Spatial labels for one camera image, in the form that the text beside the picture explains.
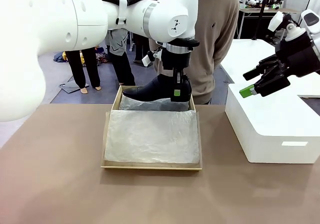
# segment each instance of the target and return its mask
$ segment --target white velcro strap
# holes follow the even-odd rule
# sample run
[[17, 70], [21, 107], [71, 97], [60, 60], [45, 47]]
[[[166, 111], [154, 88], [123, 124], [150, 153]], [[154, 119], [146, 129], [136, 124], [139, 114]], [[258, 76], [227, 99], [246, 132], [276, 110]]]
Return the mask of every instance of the white velcro strap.
[[115, 22], [118, 26], [124, 25], [127, 22], [127, 18], [126, 18], [127, 6], [128, 6], [127, 0], [119, 0], [119, 15]]

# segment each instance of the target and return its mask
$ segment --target green object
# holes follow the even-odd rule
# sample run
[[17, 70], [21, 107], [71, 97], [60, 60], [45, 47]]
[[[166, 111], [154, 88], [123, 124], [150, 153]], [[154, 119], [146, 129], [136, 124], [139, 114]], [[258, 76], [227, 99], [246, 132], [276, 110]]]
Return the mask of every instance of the green object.
[[242, 89], [240, 91], [240, 95], [243, 97], [243, 98], [247, 98], [247, 97], [250, 97], [253, 95], [253, 93], [251, 92], [251, 89], [254, 89], [255, 88], [255, 85], [250, 85], [244, 89]]
[[175, 97], [180, 97], [180, 90], [174, 90], [174, 94]]

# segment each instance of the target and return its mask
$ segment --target robot logo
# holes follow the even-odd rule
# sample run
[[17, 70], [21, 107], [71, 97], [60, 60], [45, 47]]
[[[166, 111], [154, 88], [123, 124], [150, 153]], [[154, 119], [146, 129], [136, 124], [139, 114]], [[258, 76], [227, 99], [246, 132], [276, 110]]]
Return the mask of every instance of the robot logo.
[[175, 30], [175, 33], [177, 33], [177, 26], [180, 24], [179, 20], [174, 20], [175, 21], [175, 25], [173, 28], [171, 28], [171, 30]]

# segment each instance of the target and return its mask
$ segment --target brown sweater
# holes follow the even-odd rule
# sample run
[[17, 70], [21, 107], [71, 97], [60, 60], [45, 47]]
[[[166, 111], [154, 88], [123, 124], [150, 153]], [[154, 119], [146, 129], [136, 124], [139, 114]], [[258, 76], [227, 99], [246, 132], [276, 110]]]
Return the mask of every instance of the brown sweater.
[[[200, 46], [191, 53], [190, 66], [185, 72], [191, 81], [194, 102], [205, 104], [215, 88], [214, 69], [227, 55], [234, 38], [239, 0], [198, 1], [195, 39], [200, 41]], [[150, 49], [156, 48], [156, 42], [151, 40]], [[161, 62], [155, 62], [154, 67], [158, 73], [163, 70]]]

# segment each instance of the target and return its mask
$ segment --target white storage bin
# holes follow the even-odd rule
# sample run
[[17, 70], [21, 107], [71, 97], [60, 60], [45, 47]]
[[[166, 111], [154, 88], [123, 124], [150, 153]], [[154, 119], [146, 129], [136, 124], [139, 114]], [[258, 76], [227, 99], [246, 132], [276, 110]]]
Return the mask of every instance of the white storage bin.
[[288, 88], [242, 98], [230, 84], [225, 112], [251, 163], [313, 164], [320, 156], [320, 116]]

